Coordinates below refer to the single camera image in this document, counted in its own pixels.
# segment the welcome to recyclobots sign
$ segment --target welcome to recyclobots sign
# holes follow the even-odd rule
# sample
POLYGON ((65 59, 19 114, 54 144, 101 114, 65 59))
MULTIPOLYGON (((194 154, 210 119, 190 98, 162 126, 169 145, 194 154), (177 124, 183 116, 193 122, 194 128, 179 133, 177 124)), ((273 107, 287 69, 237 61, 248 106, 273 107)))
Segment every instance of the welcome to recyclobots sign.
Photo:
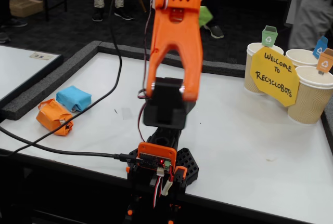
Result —
POLYGON ((299 78, 291 60, 284 55, 263 47, 252 57, 250 75, 262 92, 286 107, 295 104, 299 78))

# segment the disposable coffee cup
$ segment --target disposable coffee cup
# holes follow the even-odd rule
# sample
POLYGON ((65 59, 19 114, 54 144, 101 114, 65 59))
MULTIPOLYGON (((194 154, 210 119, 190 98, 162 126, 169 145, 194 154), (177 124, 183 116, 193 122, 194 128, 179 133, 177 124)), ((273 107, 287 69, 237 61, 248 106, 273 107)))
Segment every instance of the disposable coffee cup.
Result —
POLYGON ((321 75, 316 67, 307 65, 297 67, 296 72, 300 86, 296 103, 289 107, 288 115, 299 123, 315 124, 333 94, 333 75, 321 75))
MULTIPOLYGON (((264 95, 265 93, 258 89, 250 75, 252 56, 263 47, 261 43, 252 43, 248 45, 247 49, 244 88, 256 95, 264 95)), ((278 46, 272 46, 270 48, 277 51, 279 54, 284 54, 284 51, 278 46)))
POLYGON ((291 60, 295 67, 310 65, 316 67, 318 59, 313 55, 312 51, 303 49, 291 49, 286 52, 286 57, 291 60))

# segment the blue block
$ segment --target blue block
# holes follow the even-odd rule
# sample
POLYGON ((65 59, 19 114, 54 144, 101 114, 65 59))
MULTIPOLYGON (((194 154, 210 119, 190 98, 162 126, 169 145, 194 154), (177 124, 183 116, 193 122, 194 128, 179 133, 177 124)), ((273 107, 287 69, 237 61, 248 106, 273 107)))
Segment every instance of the blue block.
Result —
POLYGON ((56 100, 71 112, 83 111, 92 103, 92 95, 72 85, 59 91, 56 100))

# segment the white table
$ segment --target white table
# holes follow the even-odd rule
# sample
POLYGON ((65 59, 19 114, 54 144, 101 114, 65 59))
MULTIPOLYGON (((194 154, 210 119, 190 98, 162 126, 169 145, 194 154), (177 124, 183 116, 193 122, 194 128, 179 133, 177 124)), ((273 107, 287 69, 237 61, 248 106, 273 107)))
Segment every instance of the white table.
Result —
POLYGON ((52 65, 60 55, 37 52, 50 55, 49 60, 35 59, 30 56, 36 51, 0 46, 0 105, 8 102, 10 94, 23 84, 29 82, 47 66, 52 65))
MULTIPOLYGON (((95 101, 114 85, 118 65, 117 56, 98 53, 57 91, 75 85, 95 101)), ((161 77, 183 74, 167 65, 158 70, 161 77)), ((123 58, 114 93, 75 119, 67 137, 52 135, 40 144, 68 151, 131 152, 140 143, 136 123, 143 101, 136 95, 142 76, 143 61, 123 58)), ((245 92, 243 82, 202 74, 199 99, 178 146, 189 148, 200 168, 186 193, 296 220, 331 223, 333 156, 321 122, 292 122, 281 104, 245 92)), ((45 100, 55 98, 57 91, 45 100)), ((35 119, 37 113, 36 107, 0 126, 33 141, 47 133, 35 119)), ((141 130, 146 139, 155 128, 141 124, 141 130)), ((0 133, 0 148, 12 151, 22 145, 0 133)), ((126 164, 113 159, 59 155, 35 147, 22 153, 126 178, 126 164)))

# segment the black shoe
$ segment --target black shoe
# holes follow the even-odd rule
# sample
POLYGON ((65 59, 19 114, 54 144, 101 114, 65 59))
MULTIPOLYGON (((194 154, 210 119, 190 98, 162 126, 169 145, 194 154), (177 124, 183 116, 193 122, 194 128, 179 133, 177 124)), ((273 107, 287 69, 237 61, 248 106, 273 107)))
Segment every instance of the black shoe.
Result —
POLYGON ((103 21, 103 14, 104 14, 104 8, 98 8, 95 7, 94 14, 93 14, 93 21, 95 22, 101 22, 103 21))
POLYGON ((7 33, 0 31, 0 44, 6 44, 10 42, 10 38, 7 33))
POLYGON ((119 16, 119 17, 123 18, 124 20, 134 20, 134 17, 131 14, 129 14, 128 12, 126 12, 126 10, 124 10, 123 7, 115 8, 114 15, 119 16))
POLYGON ((213 38, 223 38, 224 37, 224 34, 218 25, 215 25, 213 27, 208 27, 207 25, 204 25, 203 27, 210 31, 210 35, 212 35, 213 38))
POLYGON ((25 20, 20 20, 15 17, 11 17, 9 20, 2 23, 2 28, 21 28, 28 25, 25 20))

